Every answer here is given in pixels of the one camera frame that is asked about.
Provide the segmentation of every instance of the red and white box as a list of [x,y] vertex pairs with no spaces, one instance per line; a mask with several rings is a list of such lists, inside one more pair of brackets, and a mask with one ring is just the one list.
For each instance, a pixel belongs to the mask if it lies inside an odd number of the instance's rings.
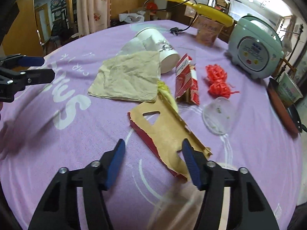
[[195,66],[186,53],[176,65],[176,101],[184,101],[199,105],[198,82]]

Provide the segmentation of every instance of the fan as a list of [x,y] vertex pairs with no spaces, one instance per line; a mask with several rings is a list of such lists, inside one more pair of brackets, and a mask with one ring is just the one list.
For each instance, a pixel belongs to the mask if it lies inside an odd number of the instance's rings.
[[285,57],[288,56],[292,52],[292,42],[288,39],[285,38],[281,42],[282,45],[282,50],[285,53]]

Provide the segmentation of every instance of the yellow handle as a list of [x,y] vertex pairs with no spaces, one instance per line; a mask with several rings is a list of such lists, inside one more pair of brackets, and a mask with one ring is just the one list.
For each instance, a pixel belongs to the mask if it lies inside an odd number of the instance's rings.
[[[182,2],[185,2],[186,0],[167,0],[167,1],[182,3]],[[225,25],[226,27],[230,27],[233,25],[233,19],[229,15],[215,8],[212,8],[204,4],[194,4],[190,1],[186,2],[185,5],[190,6],[193,9],[195,9],[198,14],[206,16],[212,19],[213,21],[217,21]]]

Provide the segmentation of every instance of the plastic lid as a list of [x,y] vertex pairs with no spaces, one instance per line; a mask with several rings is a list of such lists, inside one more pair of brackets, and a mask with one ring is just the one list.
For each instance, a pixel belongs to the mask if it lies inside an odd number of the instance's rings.
[[217,135],[226,134],[234,122],[235,109],[232,103],[218,97],[203,109],[203,120],[208,130]]

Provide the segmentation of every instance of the white paper cup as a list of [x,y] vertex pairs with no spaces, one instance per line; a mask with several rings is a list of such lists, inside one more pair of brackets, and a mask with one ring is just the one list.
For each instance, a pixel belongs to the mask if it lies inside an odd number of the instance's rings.
[[297,87],[297,85],[287,73],[285,73],[282,77],[276,92],[286,108],[288,108],[298,99],[303,97],[302,93],[300,92],[300,89]]
[[180,56],[174,50],[173,46],[154,27],[146,27],[142,29],[135,35],[135,37],[141,41],[146,41],[151,37],[153,44],[146,49],[160,52],[161,73],[167,73],[172,70],[180,60]]

